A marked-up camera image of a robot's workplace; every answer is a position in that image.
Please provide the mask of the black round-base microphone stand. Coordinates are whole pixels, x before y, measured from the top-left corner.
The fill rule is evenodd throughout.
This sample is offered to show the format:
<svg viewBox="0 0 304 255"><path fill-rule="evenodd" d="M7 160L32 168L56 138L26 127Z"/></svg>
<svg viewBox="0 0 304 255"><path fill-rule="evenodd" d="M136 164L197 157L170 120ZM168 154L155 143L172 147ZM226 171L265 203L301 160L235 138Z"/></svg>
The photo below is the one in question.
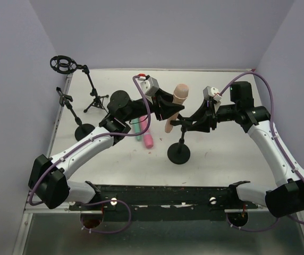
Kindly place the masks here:
<svg viewBox="0 0 304 255"><path fill-rule="evenodd" d="M187 122L186 120L179 114L173 126L180 125L181 126L181 137L178 143L173 143L169 146L167 150L167 157L168 159L177 165L183 165L189 161L191 156L191 151L189 147L185 144L185 133L187 132Z"/></svg>

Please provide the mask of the black clip round-base stand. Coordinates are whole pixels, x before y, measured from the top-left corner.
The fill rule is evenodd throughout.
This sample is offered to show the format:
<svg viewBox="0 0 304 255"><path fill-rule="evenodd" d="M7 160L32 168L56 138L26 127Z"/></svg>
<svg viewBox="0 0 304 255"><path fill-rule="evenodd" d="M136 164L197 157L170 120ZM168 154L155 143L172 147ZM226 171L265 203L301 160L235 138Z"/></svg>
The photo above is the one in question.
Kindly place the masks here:
<svg viewBox="0 0 304 255"><path fill-rule="evenodd" d="M95 127L91 124L83 123L82 120L80 119L80 117L77 116L77 114L75 113L73 106L71 104L71 102L73 102L72 96L64 94L60 87L56 88L56 92L59 95L59 104L62 107L66 107L71 112L76 124L78 125L78 127L76 128L76 130L74 132L75 139L77 141L82 140L87 135L89 135L95 129Z"/></svg>

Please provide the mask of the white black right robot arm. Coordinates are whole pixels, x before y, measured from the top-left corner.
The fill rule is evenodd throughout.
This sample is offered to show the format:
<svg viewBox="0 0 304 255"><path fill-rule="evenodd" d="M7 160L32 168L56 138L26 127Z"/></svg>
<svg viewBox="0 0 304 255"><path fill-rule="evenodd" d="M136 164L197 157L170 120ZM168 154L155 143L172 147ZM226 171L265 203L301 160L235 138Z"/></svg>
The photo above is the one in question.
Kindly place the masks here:
<svg viewBox="0 0 304 255"><path fill-rule="evenodd" d="M267 207L276 218L304 210L304 170L294 160L284 145L271 115L264 106L254 106L252 87L249 82L233 83L230 88L232 104L221 105L218 89L206 87L200 108L187 120L189 131L209 132L220 122L234 121L254 141L267 161L276 183L271 189L248 181L233 184L236 197Z"/></svg>

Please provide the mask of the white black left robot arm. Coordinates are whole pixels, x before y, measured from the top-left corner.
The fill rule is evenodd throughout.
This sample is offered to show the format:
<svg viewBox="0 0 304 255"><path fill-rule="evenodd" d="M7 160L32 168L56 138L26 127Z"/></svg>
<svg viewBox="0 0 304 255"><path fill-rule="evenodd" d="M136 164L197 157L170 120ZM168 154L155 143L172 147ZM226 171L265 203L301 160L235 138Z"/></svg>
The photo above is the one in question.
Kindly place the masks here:
<svg viewBox="0 0 304 255"><path fill-rule="evenodd" d="M70 177L98 153L116 145L124 137L131 136L127 122L141 116L156 114L159 121L166 120L184 109L173 102L169 93L158 89L153 100L146 97L131 100L123 90L114 92L107 105L108 114L90 134L59 154L47 158L40 155L34 161L28 186L28 203L35 206L33 196L49 209L63 202L87 204L94 200L98 189L90 182L72 182Z"/></svg>

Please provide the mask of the mint green microphone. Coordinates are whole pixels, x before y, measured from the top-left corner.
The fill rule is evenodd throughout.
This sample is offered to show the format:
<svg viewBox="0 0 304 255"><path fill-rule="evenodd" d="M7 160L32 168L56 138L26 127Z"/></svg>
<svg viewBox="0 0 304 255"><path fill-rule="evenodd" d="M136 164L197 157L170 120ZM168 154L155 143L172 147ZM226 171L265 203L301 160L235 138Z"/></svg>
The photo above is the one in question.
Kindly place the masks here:
<svg viewBox="0 0 304 255"><path fill-rule="evenodd" d="M138 118L133 119L132 127L133 127L135 133L141 132L140 122L139 122ZM136 135L135 138L137 141L141 141L141 135Z"/></svg>

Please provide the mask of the pink microphone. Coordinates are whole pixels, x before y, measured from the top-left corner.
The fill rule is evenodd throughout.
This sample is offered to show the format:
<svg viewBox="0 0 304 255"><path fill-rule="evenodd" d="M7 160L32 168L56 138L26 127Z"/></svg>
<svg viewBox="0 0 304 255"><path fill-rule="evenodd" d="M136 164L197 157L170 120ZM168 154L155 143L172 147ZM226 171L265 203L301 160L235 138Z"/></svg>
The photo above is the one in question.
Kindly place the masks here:
<svg viewBox="0 0 304 255"><path fill-rule="evenodd" d="M139 118L141 130L145 130L147 127L147 116ZM147 149L151 149L154 146L153 138L149 132L149 129L142 134L144 145Z"/></svg>

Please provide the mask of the black tripod shock-mount stand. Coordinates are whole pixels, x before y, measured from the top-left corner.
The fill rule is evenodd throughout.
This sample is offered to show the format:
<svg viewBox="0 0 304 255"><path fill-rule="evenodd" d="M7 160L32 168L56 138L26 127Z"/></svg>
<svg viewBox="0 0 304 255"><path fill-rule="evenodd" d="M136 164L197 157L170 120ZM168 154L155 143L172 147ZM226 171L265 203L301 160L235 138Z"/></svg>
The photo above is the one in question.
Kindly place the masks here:
<svg viewBox="0 0 304 255"><path fill-rule="evenodd" d="M74 91L78 88L83 89L86 92L86 81L88 81L89 96L92 98L90 104L83 110L87 113L91 108L97 108L107 112L104 106L104 100L109 98L109 95L99 95L90 75L90 69L86 64L78 64L74 59L65 55L56 55L50 59L50 67L57 73L67 75L71 78L81 78L81 74L84 74L84 78L79 80L79 83L75 83Z"/></svg>

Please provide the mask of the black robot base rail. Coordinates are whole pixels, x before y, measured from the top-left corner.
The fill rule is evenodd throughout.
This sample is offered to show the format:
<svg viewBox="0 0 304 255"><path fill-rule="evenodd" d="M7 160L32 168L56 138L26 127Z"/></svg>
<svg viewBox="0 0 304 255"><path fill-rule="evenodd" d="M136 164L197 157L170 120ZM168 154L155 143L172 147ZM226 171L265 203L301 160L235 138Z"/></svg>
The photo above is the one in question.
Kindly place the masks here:
<svg viewBox="0 0 304 255"><path fill-rule="evenodd" d="M225 213L256 209L237 198L230 187L99 185L90 205L71 211L104 216L105 221L183 221L225 219Z"/></svg>

